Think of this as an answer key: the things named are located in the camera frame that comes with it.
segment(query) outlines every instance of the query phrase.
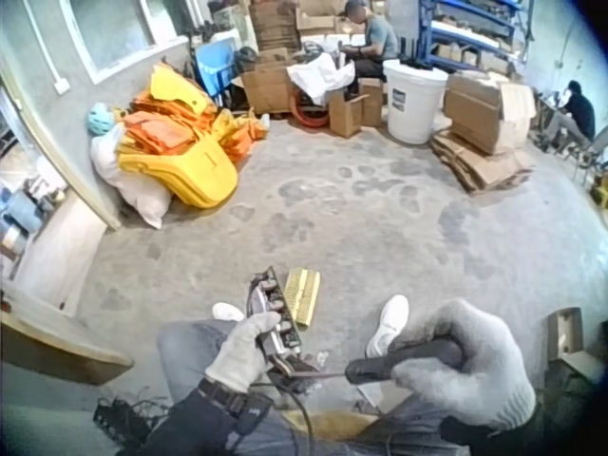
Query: stained floor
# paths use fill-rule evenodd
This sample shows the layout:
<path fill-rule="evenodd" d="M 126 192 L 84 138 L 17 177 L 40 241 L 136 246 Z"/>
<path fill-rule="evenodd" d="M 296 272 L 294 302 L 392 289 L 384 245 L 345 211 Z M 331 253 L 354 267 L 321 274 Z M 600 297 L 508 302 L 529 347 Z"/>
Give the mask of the stained floor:
<path fill-rule="evenodd" d="M 529 148 L 530 182 L 471 198 L 427 148 L 273 122 L 224 206 L 174 204 L 160 231 L 132 222 L 104 237 L 79 318 L 136 360 L 105 389 L 167 395 L 159 326 L 209 318 L 217 301 L 242 307 L 251 274 L 269 265 L 321 272 L 304 352 L 329 350 L 330 371 L 362 355 L 392 295 L 408 297 L 412 320 L 461 296 L 506 320 L 540 385 L 549 314 L 581 306 L 588 340 L 608 318 L 608 237 L 556 159 Z"/>

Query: white wall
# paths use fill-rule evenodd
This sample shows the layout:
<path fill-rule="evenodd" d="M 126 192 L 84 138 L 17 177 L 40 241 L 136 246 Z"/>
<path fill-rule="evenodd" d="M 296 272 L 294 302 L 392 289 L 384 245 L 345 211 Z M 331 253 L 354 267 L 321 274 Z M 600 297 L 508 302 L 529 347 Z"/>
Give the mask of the white wall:
<path fill-rule="evenodd" d="M 572 34 L 566 44 L 568 30 Z M 582 85 L 582 93 L 596 110 L 596 130 L 608 124 L 608 59 L 593 31 L 568 0 L 536 0 L 524 79 L 540 91 L 562 92 L 571 80 Z M 556 62 L 563 53 L 563 68 Z"/>

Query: white work glove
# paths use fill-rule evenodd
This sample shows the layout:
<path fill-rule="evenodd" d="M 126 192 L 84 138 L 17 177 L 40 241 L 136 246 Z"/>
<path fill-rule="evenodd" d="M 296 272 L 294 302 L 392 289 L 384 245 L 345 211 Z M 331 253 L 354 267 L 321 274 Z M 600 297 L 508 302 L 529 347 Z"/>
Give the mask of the white work glove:
<path fill-rule="evenodd" d="M 465 364 L 454 370 L 437 358 L 406 360 L 392 370 L 395 383 L 471 426 L 518 428 L 534 412 L 536 395 L 522 352 L 506 324 L 464 300 L 452 301 L 425 323 L 405 328 L 391 352 L 450 336 L 463 349 Z"/>
<path fill-rule="evenodd" d="M 249 386 L 266 371 L 264 355 L 256 337 L 267 333 L 280 321 L 276 312 L 257 313 L 239 322 L 219 350 L 218 357 L 205 375 L 236 392 L 247 392 Z"/>

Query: black shirt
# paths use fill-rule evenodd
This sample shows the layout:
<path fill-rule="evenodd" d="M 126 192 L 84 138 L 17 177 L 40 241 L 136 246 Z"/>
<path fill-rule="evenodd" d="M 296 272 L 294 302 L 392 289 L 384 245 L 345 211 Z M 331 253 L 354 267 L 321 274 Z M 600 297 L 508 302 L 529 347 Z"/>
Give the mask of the black shirt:
<path fill-rule="evenodd" d="M 596 137 L 596 113 L 589 100 L 579 93 L 573 93 L 563 108 L 572 114 L 580 132 L 592 141 Z"/>

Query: person sitting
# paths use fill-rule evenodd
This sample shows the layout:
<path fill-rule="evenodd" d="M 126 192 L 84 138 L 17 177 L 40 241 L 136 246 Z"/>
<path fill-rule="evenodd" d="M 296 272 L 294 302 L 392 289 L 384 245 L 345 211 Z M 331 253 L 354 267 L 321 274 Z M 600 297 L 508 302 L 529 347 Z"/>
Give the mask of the person sitting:
<path fill-rule="evenodd" d="M 384 17 L 369 10 L 363 0 L 349 0 L 344 13 L 355 24 L 365 24 L 364 46 L 340 47 L 340 51 L 354 61 L 354 83 L 357 84 L 359 78 L 378 78 L 384 81 L 382 63 L 396 59 L 399 52 L 397 35 L 392 26 Z"/>
<path fill-rule="evenodd" d="M 539 148 L 543 152 L 548 150 L 549 144 L 555 140 L 562 127 L 575 135 L 583 145 L 588 145 L 596 137 L 596 114 L 591 102 L 582 95 L 582 88 L 577 81 L 570 81 L 568 90 L 571 96 L 563 107 L 563 112 L 555 112 L 549 126 L 539 138 Z"/>

